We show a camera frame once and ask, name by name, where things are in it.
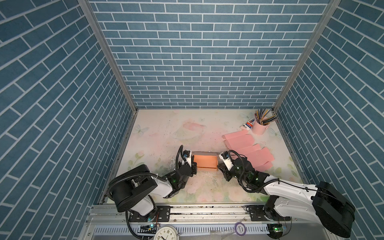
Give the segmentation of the white analog clock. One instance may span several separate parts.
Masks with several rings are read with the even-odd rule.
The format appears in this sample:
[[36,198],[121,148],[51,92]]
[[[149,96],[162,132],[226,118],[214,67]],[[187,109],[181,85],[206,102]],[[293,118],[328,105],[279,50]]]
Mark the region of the white analog clock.
[[179,240],[181,233],[173,226],[160,227],[155,236],[154,240]]

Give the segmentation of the pink paper box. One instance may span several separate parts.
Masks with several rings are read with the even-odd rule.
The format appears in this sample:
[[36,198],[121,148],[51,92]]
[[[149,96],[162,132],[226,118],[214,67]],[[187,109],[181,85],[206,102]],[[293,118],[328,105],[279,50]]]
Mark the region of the pink paper box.
[[275,158],[270,150],[255,144],[255,139],[247,130],[225,134],[223,138],[226,147],[246,156],[256,171],[265,172],[273,167]]

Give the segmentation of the pink pencil cup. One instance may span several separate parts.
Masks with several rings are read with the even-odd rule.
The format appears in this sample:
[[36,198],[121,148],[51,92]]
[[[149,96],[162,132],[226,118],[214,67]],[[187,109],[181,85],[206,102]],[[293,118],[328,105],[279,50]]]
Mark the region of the pink pencil cup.
[[261,125],[255,120],[251,128],[251,131],[253,134],[261,136],[267,131],[268,128],[269,128],[269,125]]

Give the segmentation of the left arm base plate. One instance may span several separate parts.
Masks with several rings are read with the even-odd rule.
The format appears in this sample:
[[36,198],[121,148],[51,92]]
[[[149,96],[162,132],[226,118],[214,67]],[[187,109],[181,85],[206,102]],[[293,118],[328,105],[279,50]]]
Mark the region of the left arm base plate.
[[157,206],[149,214],[141,216],[138,212],[132,211],[129,214],[129,222],[137,223],[162,223],[169,222],[171,206]]

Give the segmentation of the orange paper box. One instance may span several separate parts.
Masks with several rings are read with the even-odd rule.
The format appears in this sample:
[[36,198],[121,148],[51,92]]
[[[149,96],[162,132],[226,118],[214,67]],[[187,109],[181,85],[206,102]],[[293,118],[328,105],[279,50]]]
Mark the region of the orange paper box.
[[216,172],[219,164],[218,153],[193,152],[194,162],[197,164],[198,171]]

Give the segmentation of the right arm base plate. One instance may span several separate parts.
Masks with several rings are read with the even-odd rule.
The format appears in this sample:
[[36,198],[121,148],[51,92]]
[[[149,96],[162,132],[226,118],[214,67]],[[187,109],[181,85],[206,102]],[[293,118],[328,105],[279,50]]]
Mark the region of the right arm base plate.
[[283,217],[272,207],[262,205],[246,206],[246,211],[250,214],[252,222],[256,221],[290,221],[291,217]]

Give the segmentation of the purple tape roll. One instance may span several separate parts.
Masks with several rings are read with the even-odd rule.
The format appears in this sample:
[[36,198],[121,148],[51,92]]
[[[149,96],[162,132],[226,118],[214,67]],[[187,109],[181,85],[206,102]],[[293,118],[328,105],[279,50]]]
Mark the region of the purple tape roll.
[[241,222],[237,222],[237,223],[235,224],[234,231],[235,231],[235,233],[236,233],[238,236],[243,237],[243,236],[245,236],[246,233],[247,233],[247,228],[246,228],[246,226],[245,226],[243,223],[241,223]]

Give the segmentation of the aluminium rail frame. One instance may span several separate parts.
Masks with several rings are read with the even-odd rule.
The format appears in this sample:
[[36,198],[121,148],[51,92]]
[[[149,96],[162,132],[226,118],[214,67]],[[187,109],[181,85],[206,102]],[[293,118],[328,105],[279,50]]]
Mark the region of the aluminium rail frame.
[[[119,213],[115,205],[94,205],[81,231],[81,240],[133,240],[130,230],[144,236],[140,229],[152,226],[156,230],[163,226],[173,226],[181,240],[268,240],[267,224],[281,224],[284,235],[279,240],[338,240],[339,237],[319,224],[299,218],[290,221],[252,222],[246,206],[262,203],[231,204],[158,204],[171,206],[169,222],[137,223],[129,222],[129,217]],[[245,236],[238,236],[234,227],[237,222],[247,228]]]

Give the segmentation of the coloured pencils bundle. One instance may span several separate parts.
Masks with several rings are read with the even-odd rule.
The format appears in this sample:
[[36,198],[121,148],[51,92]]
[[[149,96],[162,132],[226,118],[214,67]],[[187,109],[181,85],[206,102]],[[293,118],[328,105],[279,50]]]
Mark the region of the coloured pencils bundle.
[[277,114],[272,109],[261,108],[255,112],[255,122],[261,126],[269,125],[277,119]]

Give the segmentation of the green lit circuit board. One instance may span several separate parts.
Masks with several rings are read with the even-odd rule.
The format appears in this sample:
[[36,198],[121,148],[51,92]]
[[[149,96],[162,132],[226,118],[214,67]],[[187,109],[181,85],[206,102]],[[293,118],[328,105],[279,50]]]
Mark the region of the green lit circuit board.
[[284,227],[281,224],[267,224],[267,227],[267,236],[273,240],[279,240],[284,235]]

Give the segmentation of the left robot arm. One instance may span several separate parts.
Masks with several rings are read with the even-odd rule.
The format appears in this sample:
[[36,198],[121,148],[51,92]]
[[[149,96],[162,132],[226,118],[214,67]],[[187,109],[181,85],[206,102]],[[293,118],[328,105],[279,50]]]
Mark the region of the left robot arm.
[[173,171],[160,177],[142,164],[111,180],[107,196],[114,201],[119,213],[137,214],[141,221],[149,222],[159,214],[152,195],[170,199],[196,174],[197,163],[193,153],[180,146]]

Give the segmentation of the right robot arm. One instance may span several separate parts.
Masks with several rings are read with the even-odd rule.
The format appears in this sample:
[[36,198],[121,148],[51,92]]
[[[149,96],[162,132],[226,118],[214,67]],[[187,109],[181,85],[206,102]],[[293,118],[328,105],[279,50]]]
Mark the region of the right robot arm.
[[233,151],[220,154],[218,169],[226,181],[236,179],[245,192],[269,196],[263,207],[267,219],[295,217],[321,224],[339,237],[350,238],[356,208],[334,186],[326,182],[306,185],[283,181],[256,171],[245,156],[233,159],[233,155]]

